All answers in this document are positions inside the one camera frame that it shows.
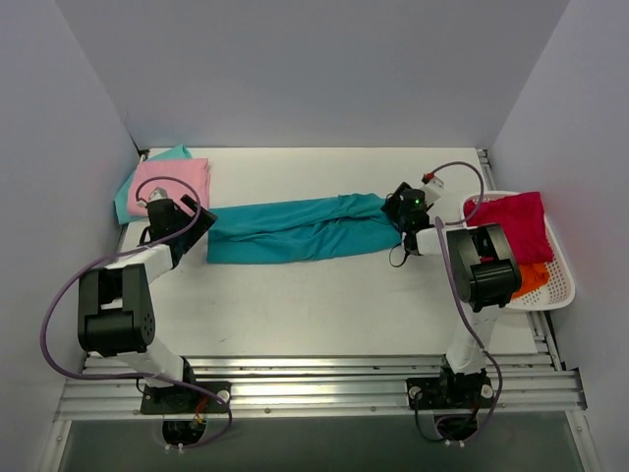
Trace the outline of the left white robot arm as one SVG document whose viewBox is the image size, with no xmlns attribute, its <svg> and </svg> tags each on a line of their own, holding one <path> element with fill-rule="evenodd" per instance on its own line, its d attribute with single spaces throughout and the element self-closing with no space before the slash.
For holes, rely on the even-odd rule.
<svg viewBox="0 0 629 472">
<path fill-rule="evenodd" d="M 177 267 L 217 217 L 193 197 L 147 204 L 149 246 L 109 265 L 93 268 L 79 281 L 78 341 L 87 353 L 116 358 L 176 412 L 191 410 L 199 398 L 188 361 L 156 336 L 150 284 Z"/>
</svg>

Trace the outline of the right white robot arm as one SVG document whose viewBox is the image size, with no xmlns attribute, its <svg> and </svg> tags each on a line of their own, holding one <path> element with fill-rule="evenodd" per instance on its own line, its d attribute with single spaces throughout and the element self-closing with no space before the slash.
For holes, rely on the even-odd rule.
<svg viewBox="0 0 629 472">
<path fill-rule="evenodd" d="M 436 393 L 445 404 L 456 406 L 472 393 L 467 376 L 486 367 L 497 310 L 510 303 L 522 276 L 500 225 L 434 225 L 429 208 L 437 198 L 427 186 L 416 189 L 403 182 L 385 198 L 381 211 L 399 232 L 406 258 L 439 256 L 444 260 L 461 324 L 445 354 L 451 372 L 437 380 Z"/>
</svg>

